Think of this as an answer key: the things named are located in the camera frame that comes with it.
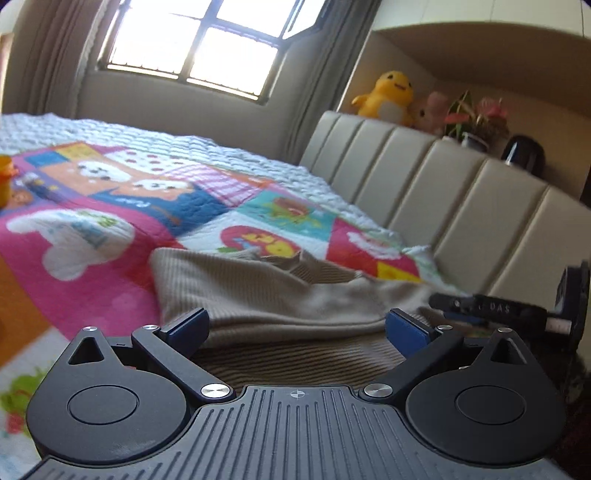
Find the pink plush toy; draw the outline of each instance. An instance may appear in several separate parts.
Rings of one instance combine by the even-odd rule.
[[[410,104],[408,113],[413,118],[413,127],[438,137],[445,131],[445,117],[450,107],[449,98],[440,92],[431,92]]]

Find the headboard panel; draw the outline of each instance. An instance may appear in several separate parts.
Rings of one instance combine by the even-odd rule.
[[[467,291],[551,308],[563,268],[591,257],[591,210],[431,135],[326,112],[301,165],[408,245],[432,245]]]

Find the yellow dinosaur plush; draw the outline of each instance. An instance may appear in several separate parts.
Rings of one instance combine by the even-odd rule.
[[[392,71],[378,79],[371,93],[359,95],[351,104],[359,108],[358,115],[410,127],[413,118],[407,108],[413,97],[413,86],[408,77],[402,72]]]

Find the colorful blanket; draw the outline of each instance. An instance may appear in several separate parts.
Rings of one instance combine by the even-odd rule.
[[[130,334],[160,313],[148,268],[156,247],[258,247],[379,278],[420,281],[392,239],[351,225],[273,181],[178,157],[84,143],[14,157],[20,174],[0,210],[0,478],[37,457],[28,400],[84,326]]]

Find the triangular cutout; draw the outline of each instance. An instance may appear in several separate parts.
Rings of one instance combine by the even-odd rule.
[[[526,363],[515,344],[511,340],[504,338],[496,344],[491,361],[510,365],[525,365]]]
[[[91,364],[93,362],[100,362],[105,357],[99,350],[99,346],[96,344],[94,338],[85,338],[81,341],[80,345],[74,352],[74,355],[70,357],[70,365],[80,364]]]

